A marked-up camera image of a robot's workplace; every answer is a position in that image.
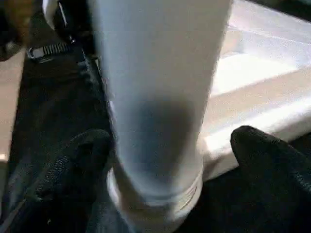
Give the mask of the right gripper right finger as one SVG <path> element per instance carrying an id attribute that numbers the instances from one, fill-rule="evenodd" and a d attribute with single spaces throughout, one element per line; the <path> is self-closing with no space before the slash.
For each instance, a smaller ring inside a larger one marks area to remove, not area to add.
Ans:
<path id="1" fill-rule="evenodd" d="M 276 233 L 311 231 L 311 159 L 287 142 L 251 126 L 230 137 L 239 167 Z"/>

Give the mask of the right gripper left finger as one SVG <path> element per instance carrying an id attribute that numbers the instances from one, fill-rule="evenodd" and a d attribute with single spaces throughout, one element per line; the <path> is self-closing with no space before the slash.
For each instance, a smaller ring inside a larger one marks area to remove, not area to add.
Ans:
<path id="1" fill-rule="evenodd" d="M 110 135 L 91 129 L 71 139 L 47 162 L 7 215 L 9 233 L 84 233 Z"/>

